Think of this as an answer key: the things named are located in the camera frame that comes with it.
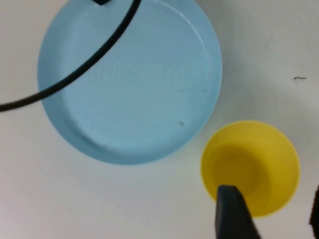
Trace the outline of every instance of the white table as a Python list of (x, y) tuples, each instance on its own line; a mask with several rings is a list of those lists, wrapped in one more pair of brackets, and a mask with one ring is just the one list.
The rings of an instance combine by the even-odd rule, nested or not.
[[(40, 44), (65, 2), (0, 1), (0, 102), (37, 91)], [(1, 114), (1, 239), (213, 239), (215, 203), (201, 182), (200, 156), (218, 128), (242, 119), (282, 130), (302, 167), (296, 196), (280, 212), (256, 220), (260, 233), (313, 238), (308, 221), (319, 184), (319, 1), (198, 3), (217, 32), (224, 64), (220, 98), (204, 130), (171, 157), (125, 167), (67, 144), (40, 103)]]

